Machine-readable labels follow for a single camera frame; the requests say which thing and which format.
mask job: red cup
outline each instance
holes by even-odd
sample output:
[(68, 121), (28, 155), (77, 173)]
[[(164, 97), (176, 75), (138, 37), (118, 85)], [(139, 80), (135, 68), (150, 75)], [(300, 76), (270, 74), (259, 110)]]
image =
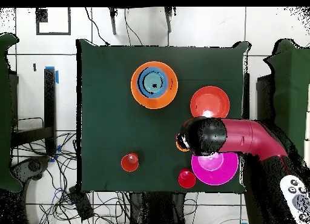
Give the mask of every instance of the red cup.
[(138, 155), (135, 153), (129, 153), (124, 156), (120, 162), (122, 168), (129, 173), (135, 171), (138, 168), (139, 160)]
[(196, 183), (195, 175), (189, 169), (182, 169), (179, 173), (179, 184), (182, 188), (192, 188)]

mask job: orange object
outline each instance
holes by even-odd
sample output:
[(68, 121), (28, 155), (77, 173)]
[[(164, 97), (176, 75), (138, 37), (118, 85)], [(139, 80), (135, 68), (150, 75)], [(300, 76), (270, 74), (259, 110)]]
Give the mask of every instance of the orange object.
[(191, 114), (194, 117), (225, 118), (229, 112), (229, 99), (220, 88), (207, 86), (197, 90), (191, 98)]
[(129, 173), (135, 171), (139, 166), (138, 155), (136, 153), (127, 154), (122, 158), (120, 165)]
[[(168, 88), (166, 92), (163, 95), (161, 95), (161, 97), (156, 98), (145, 97), (140, 93), (140, 91), (137, 88), (138, 75), (141, 73), (142, 70), (144, 70), (147, 67), (158, 67), (166, 74), (168, 78)], [(157, 61), (147, 62), (138, 67), (138, 69), (134, 72), (133, 77), (131, 78), (131, 92), (133, 94), (134, 99), (137, 100), (138, 103), (145, 106), (146, 108), (149, 109), (163, 108), (167, 106), (177, 94), (177, 76), (174, 73), (174, 71), (164, 63)]]
[(185, 148), (185, 149), (181, 148), (181, 147), (179, 146), (179, 144), (177, 143), (177, 141), (176, 141), (176, 146), (177, 146), (177, 148), (178, 148), (179, 150), (181, 150), (182, 152), (189, 151), (187, 148)]

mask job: white remote control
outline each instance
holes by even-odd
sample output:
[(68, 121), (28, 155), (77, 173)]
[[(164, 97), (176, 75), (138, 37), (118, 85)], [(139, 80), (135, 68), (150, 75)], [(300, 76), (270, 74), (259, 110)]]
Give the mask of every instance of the white remote control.
[(296, 223), (310, 224), (310, 199), (303, 182), (287, 175), (281, 180), (280, 188)]

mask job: green panel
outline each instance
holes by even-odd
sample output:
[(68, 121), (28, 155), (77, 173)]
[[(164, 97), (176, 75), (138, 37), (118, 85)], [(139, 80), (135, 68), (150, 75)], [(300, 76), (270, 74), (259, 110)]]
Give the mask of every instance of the green panel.
[[(228, 117), (241, 118), (247, 42), (234, 48), (98, 47), (81, 40), (81, 48), (83, 190), (244, 192), (239, 171), (224, 185), (197, 180), (191, 189), (180, 187), (178, 173), (191, 169), (191, 154), (176, 148), (175, 135), (192, 118), (192, 95), (207, 85), (227, 93)], [(131, 94), (134, 71), (148, 61), (169, 65), (179, 82), (175, 99), (158, 110), (144, 108)], [(139, 156), (133, 173), (120, 165), (129, 152)]]
[(291, 41), (279, 43), (277, 54), (267, 59), (274, 69), (275, 124), (304, 155), (308, 84), (310, 81), (310, 50), (296, 48)]
[(10, 173), (11, 163), (11, 131), (12, 108), (10, 83), (8, 80), (7, 49), (17, 42), (15, 36), (9, 33), (0, 34), (0, 189), (19, 192), (21, 183)]

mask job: floor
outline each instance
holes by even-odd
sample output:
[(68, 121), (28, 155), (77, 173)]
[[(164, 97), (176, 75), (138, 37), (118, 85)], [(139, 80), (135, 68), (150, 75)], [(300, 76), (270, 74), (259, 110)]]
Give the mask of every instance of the floor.
[[(97, 23), (100, 36), (111, 45), (129, 45), (124, 18), (124, 9), (116, 16), (117, 35), (112, 34), (110, 12), (107, 8), (87, 8), (90, 18)], [(126, 10), (128, 25), (140, 37), (144, 45), (167, 46), (167, 23), (163, 7), (134, 8)], [(177, 7), (171, 18), (172, 32), (170, 46), (231, 47), (236, 42), (248, 41), (252, 44), (248, 57), (248, 72), (251, 77), (250, 104), (251, 119), (256, 118), (256, 80), (269, 74), (271, 70), (263, 59), (272, 53), (277, 40), (291, 38), (301, 46), (310, 43), (308, 19), (297, 8), (277, 7)], [(48, 22), (40, 23), (40, 31), (67, 32), (67, 9), (48, 8)], [(129, 29), (132, 45), (139, 45), (138, 38)], [(71, 35), (36, 35), (35, 8), (0, 9), (0, 33), (14, 33), (19, 38), (17, 45), (8, 49), (8, 62), (19, 75), (18, 117), (44, 117), (43, 72), (47, 66), (59, 71), (56, 84), (57, 135), (61, 144), (65, 133), (76, 132), (76, 46), (75, 39), (87, 39), (103, 45), (97, 28), (88, 19), (84, 8), (71, 8)], [(20, 129), (41, 126), (38, 119), (22, 120)], [(65, 150), (74, 151), (71, 142)], [(29, 156), (28, 151), (15, 150), (14, 163)], [(68, 186), (76, 183), (76, 162), (71, 161), (66, 170)], [(55, 186), (60, 186), (59, 168), (50, 162), (48, 170)], [(40, 204), (47, 209), (52, 204), (55, 189), (51, 176), (44, 173), (41, 180), (31, 181), (27, 193), (27, 214), (30, 224), (39, 224), (43, 215)], [(115, 205), (115, 193), (90, 193), (90, 201), (98, 215), (115, 215), (120, 210)], [(238, 194), (189, 193), (187, 199), (197, 199), (197, 209), (193, 200), (184, 206), (186, 224), (240, 224), (247, 222), (243, 196)], [(110, 200), (102, 206), (101, 201)], [(99, 217), (72, 224), (107, 224)], [(69, 224), (58, 221), (55, 224)]]

